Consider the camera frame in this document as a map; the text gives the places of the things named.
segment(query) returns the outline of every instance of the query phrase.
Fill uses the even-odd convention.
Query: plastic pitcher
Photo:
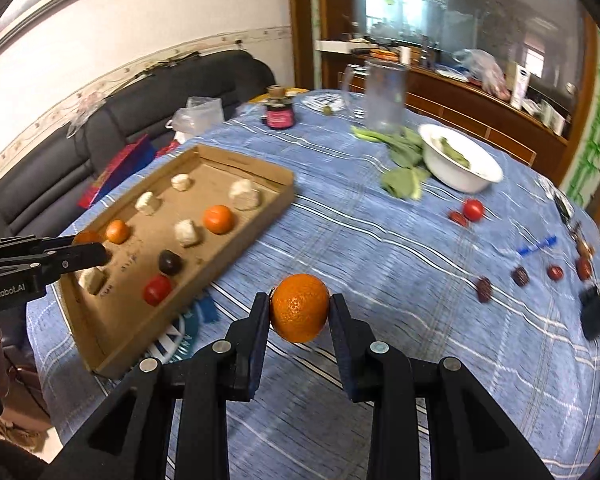
[[[365,78],[365,128],[383,134],[396,134],[404,124],[407,66],[381,59],[367,59],[365,66],[347,65],[342,93],[350,113],[358,116],[349,87],[354,76]]]

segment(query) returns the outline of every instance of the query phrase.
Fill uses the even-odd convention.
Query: wooden cabinet
[[[324,87],[339,88],[346,65],[352,62],[361,64],[363,59],[323,52]],[[364,79],[353,78],[351,89],[363,91]],[[558,164],[568,142],[526,112],[477,87],[419,67],[408,72],[407,92],[410,110],[488,142],[559,184]]]

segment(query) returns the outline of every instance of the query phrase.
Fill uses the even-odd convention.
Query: black leather sofa
[[[144,134],[156,148],[173,130],[165,124],[190,96],[222,99],[224,118],[275,84],[269,67],[243,50],[190,56],[148,72],[148,76],[106,99],[70,139],[62,126],[0,179],[0,238],[58,236],[83,209],[77,202],[110,160]],[[0,313],[5,346],[30,355],[24,307]]]

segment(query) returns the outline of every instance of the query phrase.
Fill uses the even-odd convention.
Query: metal screw
[[[158,361],[153,358],[144,359],[140,363],[140,369],[146,374],[153,372],[158,367]]]
[[[384,341],[373,341],[371,345],[369,345],[369,349],[374,354],[386,354],[389,351],[389,345]]]
[[[455,357],[447,357],[442,361],[443,366],[452,372],[457,372],[461,367],[462,363]]]
[[[231,343],[225,339],[221,339],[220,341],[216,341],[211,348],[217,354],[224,354],[231,350]]]

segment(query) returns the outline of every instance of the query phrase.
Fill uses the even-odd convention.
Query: red date
[[[576,271],[581,282],[586,282],[593,274],[593,267],[588,258],[579,257],[576,260]]]
[[[448,217],[456,224],[460,224],[462,227],[469,227],[469,221],[459,211],[449,211]]]
[[[525,286],[529,283],[529,275],[526,273],[525,267],[517,267],[511,273],[513,281],[516,282],[517,286]]]
[[[480,303],[487,303],[491,299],[491,282],[484,276],[475,284],[475,290]]]
[[[557,265],[548,266],[546,273],[554,282],[559,282],[564,277],[564,271]]]

